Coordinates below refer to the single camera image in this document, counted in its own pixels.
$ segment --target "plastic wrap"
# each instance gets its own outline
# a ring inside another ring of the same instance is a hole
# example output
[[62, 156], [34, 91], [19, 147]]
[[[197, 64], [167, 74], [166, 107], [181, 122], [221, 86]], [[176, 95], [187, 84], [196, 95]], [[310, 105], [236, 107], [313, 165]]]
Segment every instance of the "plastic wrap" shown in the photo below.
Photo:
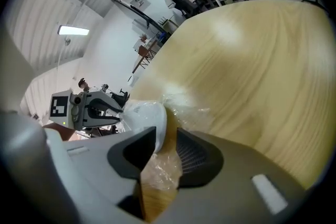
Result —
[[[131, 109], [143, 101], [129, 100], [125, 109]], [[183, 94], [164, 95], [161, 102], [167, 111], [167, 132], [163, 148], [153, 154], [141, 173], [141, 184], [150, 185], [160, 190], [171, 190], [178, 187], [178, 179], [182, 175], [181, 161], [176, 152], [176, 128], [187, 131], [208, 132], [213, 118], [208, 108], [198, 108]], [[123, 120], [117, 128], [128, 131]]]

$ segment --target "person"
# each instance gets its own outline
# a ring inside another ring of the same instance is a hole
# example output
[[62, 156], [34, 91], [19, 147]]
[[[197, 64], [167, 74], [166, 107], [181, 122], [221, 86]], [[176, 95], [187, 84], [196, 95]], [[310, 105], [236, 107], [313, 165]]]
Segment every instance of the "person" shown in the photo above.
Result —
[[125, 92], [124, 96], [115, 94], [114, 92], [110, 92], [110, 93], [106, 92], [106, 89], [108, 88], [107, 84], [104, 84], [101, 89], [98, 89], [97, 87], [89, 87], [88, 83], [85, 81], [84, 78], [80, 79], [80, 81], [78, 82], [78, 87], [83, 89], [83, 91], [85, 92], [103, 91], [104, 93], [106, 93], [106, 95], [108, 95], [109, 97], [112, 97], [121, 108], [124, 107], [126, 101], [129, 98], [127, 92]]
[[186, 0], [172, 0], [175, 3], [175, 8], [180, 10], [183, 14], [185, 13], [185, 18], [189, 19], [196, 15], [196, 5], [194, 6], [191, 2]]
[[84, 92], [98, 92], [100, 91], [97, 87], [89, 87], [88, 83], [84, 78], [80, 79], [78, 82], [78, 87], [81, 88]]

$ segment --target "fluorescent light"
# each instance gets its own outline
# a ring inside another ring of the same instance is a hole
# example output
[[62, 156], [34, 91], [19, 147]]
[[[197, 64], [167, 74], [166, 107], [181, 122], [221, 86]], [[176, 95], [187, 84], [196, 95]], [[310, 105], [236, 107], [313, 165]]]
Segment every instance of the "fluorescent light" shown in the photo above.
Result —
[[57, 31], [59, 35], [82, 35], [87, 36], [89, 34], [88, 29], [78, 28], [78, 27], [71, 27], [71, 26], [64, 26], [60, 25]]

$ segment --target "wooden table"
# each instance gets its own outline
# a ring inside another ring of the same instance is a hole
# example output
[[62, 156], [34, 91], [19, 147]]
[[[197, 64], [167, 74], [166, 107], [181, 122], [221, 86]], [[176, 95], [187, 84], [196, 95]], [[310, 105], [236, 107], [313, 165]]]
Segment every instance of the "wooden table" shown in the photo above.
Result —
[[[208, 133], [255, 148], [309, 188], [331, 156], [336, 131], [336, 42], [328, 18], [308, 3], [246, 1], [184, 22], [131, 92], [137, 100], [182, 93], [210, 108]], [[162, 153], [173, 152], [168, 111]], [[153, 220], [176, 190], [142, 182]]]

